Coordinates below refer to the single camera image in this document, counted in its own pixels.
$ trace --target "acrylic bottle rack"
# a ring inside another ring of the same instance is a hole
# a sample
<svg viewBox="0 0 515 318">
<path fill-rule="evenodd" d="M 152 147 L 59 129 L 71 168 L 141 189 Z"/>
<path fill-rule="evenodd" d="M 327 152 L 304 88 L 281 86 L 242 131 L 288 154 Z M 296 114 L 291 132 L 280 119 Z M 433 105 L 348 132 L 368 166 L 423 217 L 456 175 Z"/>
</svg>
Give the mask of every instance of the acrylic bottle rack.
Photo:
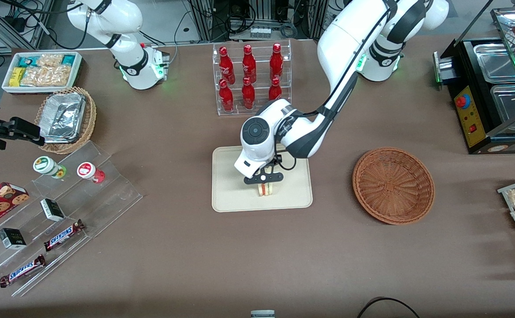
<svg viewBox="0 0 515 318">
<path fill-rule="evenodd" d="M 27 246 L 18 251 L 7 250 L 0 240 L 0 278 L 33 261 L 40 254 L 44 255 L 47 266 L 16 280 L 5 288 L 5 292 L 10 292 L 12 296 L 26 294 L 142 198 L 130 181 L 120 175 L 109 158 L 110 155 L 89 141 L 59 162 L 67 168 L 65 177 L 53 179 L 42 175 L 25 185 L 30 198 L 0 219 L 0 229 L 19 229 Z M 104 171 L 106 177 L 102 183 L 93 183 L 76 175 L 77 166 L 85 161 Z M 65 214 L 64 220 L 53 222 L 46 219 L 40 205 L 45 197 L 57 201 Z M 45 251 L 44 242 L 79 219 L 86 228 L 61 246 Z"/>
<path fill-rule="evenodd" d="M 243 88 L 244 71 L 241 65 L 241 61 L 244 58 L 244 45 L 247 43 L 240 42 L 228 42 L 225 44 L 214 45 L 212 54 L 212 65 L 214 71 L 214 90 L 216 92 L 216 105 L 219 115 L 240 115 L 240 114 L 255 114 L 263 104 L 269 101 L 269 88 L 271 87 L 271 79 L 269 75 L 270 67 L 269 60 L 273 53 L 273 44 L 281 44 L 281 55 L 283 56 L 283 76 L 279 86 L 283 91 L 281 98 L 287 99 L 291 102 L 292 97 L 292 70 L 291 70 L 291 42 L 290 40 L 284 41 L 263 41 L 263 42 L 249 42 L 252 45 L 252 53 L 256 59 L 257 66 L 257 81 L 253 83 L 253 88 L 256 92 L 255 106 L 253 109 L 248 110 L 243 105 L 243 96 L 241 89 Z M 218 49 L 221 46 L 225 46 L 228 49 L 228 55 L 233 62 L 233 72 L 236 76 L 236 81 L 229 88 L 233 93 L 233 111 L 227 113 L 222 107 L 220 96 L 218 94 L 220 86 L 218 81 L 222 78 L 220 72 L 220 54 Z"/>
</svg>

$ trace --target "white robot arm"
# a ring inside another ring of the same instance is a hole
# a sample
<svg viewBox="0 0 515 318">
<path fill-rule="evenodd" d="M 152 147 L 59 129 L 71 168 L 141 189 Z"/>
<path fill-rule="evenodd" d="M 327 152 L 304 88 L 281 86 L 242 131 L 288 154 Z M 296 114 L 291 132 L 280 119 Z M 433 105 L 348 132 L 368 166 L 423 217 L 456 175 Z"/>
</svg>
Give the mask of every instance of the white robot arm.
<svg viewBox="0 0 515 318">
<path fill-rule="evenodd" d="M 434 30 L 449 12 L 446 0 L 400 0 L 393 9 L 382 36 L 369 48 L 359 73 L 371 81 L 384 81 L 395 70 L 406 42 L 421 28 Z"/>
<path fill-rule="evenodd" d="M 263 167 L 278 163 L 277 142 L 282 143 L 294 158 L 308 158 L 314 155 L 356 85 L 358 62 L 364 54 L 368 54 L 370 46 L 376 46 L 379 40 L 396 37 L 395 40 L 400 40 L 398 42 L 402 49 L 402 44 L 425 24 L 426 8 L 432 7 L 431 2 L 441 4 L 442 1 L 445 2 L 445 0 L 353 0 L 350 2 L 318 42 L 318 59 L 328 77 L 331 89 L 326 102 L 316 111 L 304 114 L 293 108 L 285 99 L 271 101 L 243 124 L 241 129 L 243 150 L 234 166 L 245 176 L 245 183 L 273 182 L 273 175 L 266 174 Z M 442 16 L 445 18 L 447 12 L 443 14 L 439 11 L 438 20 L 441 20 Z M 427 26 L 432 27 L 435 24 L 435 22 L 428 22 Z M 314 121 L 307 118 L 311 115 L 317 115 Z"/>
<path fill-rule="evenodd" d="M 110 49 L 133 88 L 147 89 L 166 79 L 169 55 L 143 48 L 132 35 L 143 24 L 136 4 L 128 0 L 82 0 L 69 2 L 68 8 L 78 4 L 84 6 L 67 12 L 69 20 Z"/>
</svg>

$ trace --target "yellow control panel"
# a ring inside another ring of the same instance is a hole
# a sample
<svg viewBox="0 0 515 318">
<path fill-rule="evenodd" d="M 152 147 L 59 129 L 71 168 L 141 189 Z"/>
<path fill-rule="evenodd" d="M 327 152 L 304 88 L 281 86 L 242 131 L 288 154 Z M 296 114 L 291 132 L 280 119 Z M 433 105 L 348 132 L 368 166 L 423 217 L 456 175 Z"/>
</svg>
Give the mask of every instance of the yellow control panel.
<svg viewBox="0 0 515 318">
<path fill-rule="evenodd" d="M 479 113 L 473 102 L 473 95 L 469 86 L 463 89 L 454 99 L 455 108 L 457 109 L 457 115 L 459 121 L 461 121 L 461 127 L 463 127 L 463 133 L 469 147 L 475 146 L 481 140 L 485 139 L 485 129 L 483 129 L 483 123 L 479 118 Z"/>
</svg>

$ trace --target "snickers bar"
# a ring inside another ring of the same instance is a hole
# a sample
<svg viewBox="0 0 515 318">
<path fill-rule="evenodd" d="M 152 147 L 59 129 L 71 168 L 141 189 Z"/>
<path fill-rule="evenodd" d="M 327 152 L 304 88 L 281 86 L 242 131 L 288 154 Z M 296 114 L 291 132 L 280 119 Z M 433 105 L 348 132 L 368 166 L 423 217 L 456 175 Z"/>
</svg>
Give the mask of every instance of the snickers bar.
<svg viewBox="0 0 515 318">
<path fill-rule="evenodd" d="M 45 267 L 47 264 L 45 263 L 45 257 L 40 254 L 34 261 L 29 262 L 28 264 L 22 266 L 14 272 L 11 272 L 9 275 L 2 276 L 0 278 L 0 287 L 5 288 L 8 285 L 15 282 L 20 277 L 30 273 L 32 270 Z"/>
<path fill-rule="evenodd" d="M 44 243 L 45 251 L 49 252 L 54 247 L 57 247 L 61 243 L 65 242 L 68 238 L 72 237 L 75 233 L 78 231 L 84 229 L 83 222 L 79 219 L 75 223 L 73 223 L 71 226 L 69 226 L 67 229 L 65 229 L 63 232 L 57 234 L 55 237 L 53 237 L 51 240 L 48 240 Z"/>
</svg>

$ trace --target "emergency stop button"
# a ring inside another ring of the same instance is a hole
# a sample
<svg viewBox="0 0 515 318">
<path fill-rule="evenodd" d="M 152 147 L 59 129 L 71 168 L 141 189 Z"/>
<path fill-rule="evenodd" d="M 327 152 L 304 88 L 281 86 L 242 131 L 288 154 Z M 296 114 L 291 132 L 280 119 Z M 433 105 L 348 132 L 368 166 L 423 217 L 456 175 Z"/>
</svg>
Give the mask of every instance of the emergency stop button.
<svg viewBox="0 0 515 318">
<path fill-rule="evenodd" d="M 457 97 L 455 99 L 455 106 L 461 108 L 461 109 L 467 109 L 469 105 L 471 104 L 471 97 L 467 94 L 463 94 L 462 96 Z"/>
</svg>

